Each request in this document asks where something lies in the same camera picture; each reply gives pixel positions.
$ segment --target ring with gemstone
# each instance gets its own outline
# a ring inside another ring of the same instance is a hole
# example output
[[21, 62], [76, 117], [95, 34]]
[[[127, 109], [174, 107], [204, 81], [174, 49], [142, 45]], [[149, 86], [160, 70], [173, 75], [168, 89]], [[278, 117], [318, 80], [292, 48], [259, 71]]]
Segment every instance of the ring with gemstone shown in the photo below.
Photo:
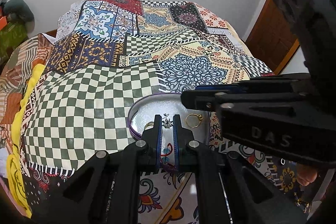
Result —
[[[197, 117], [197, 119], [198, 119], [198, 125], [197, 125], [197, 126], [192, 127], [191, 125], [188, 124], [188, 117], [190, 117], [190, 116], [196, 116], [196, 117]], [[196, 127], [199, 127], [199, 125], [201, 124], [202, 120], [203, 120], [203, 117], [202, 117], [201, 114], [199, 114], [199, 115], [197, 115], [197, 114], [189, 114], [189, 115], [185, 118], [185, 123], [186, 123], [187, 126], [189, 126], [190, 128], [196, 128]]]

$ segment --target human hand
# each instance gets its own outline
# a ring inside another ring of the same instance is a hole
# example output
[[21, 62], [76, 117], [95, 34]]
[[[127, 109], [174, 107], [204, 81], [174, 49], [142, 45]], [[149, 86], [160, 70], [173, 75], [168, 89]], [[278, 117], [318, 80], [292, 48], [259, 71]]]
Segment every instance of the human hand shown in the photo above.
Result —
[[313, 167], [297, 164], [296, 165], [297, 177], [296, 180], [303, 186], [314, 182], [317, 177], [317, 170]]

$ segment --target gold ring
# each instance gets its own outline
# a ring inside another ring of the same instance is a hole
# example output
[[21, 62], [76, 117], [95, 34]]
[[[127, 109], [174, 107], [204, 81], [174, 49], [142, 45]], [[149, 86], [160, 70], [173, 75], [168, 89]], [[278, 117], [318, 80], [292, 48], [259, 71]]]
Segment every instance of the gold ring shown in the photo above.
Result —
[[143, 128], [143, 130], [146, 130], [146, 128], [150, 127], [150, 126], [154, 126], [154, 122], [148, 122], [148, 123], [146, 123], [145, 127]]
[[198, 118], [198, 122], [199, 122], [199, 123], [198, 123], [198, 125], [195, 126], [195, 127], [199, 127], [199, 125], [201, 124], [201, 122], [202, 122], [202, 120], [203, 120], [202, 115], [201, 115], [201, 114], [199, 114], [199, 115], [197, 115], [197, 114], [189, 114], [189, 115], [186, 117], [186, 119], [185, 119], [185, 123], [187, 124], [187, 126], [189, 126], [190, 128], [195, 128], [195, 127], [192, 127], [192, 126], [190, 126], [190, 125], [188, 124], [187, 119], [188, 119], [189, 116], [196, 116], [196, 117]]

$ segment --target bed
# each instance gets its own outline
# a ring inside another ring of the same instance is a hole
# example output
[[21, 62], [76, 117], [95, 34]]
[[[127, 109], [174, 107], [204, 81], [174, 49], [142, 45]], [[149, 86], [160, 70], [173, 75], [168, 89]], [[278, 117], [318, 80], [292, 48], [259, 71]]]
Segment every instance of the bed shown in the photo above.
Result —
[[[134, 142], [127, 114], [137, 100], [270, 73], [227, 21], [196, 3], [81, 0], [59, 19], [55, 40], [23, 43], [1, 74], [1, 184], [31, 217], [96, 151]], [[209, 122], [213, 150], [238, 151], [309, 211], [294, 163], [222, 138], [215, 113]], [[142, 174], [138, 213], [142, 224], [197, 223], [194, 175]]]

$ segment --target green and white checkered pattern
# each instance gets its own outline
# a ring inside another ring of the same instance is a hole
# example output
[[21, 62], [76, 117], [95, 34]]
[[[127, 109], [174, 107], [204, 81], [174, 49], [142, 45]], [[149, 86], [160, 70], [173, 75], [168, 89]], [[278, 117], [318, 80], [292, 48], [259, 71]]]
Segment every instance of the green and white checkered pattern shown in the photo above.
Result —
[[125, 69], [89, 65], [65, 75], [51, 72], [25, 132], [28, 160], [71, 170], [98, 150], [124, 149], [134, 141], [126, 127], [130, 107], [157, 92], [153, 63]]
[[176, 32], [173, 35], [162, 37], [135, 37], [128, 36], [126, 43], [126, 54], [138, 54], [143, 52], [156, 52], [166, 46], [173, 44], [186, 44], [202, 40], [193, 30]]

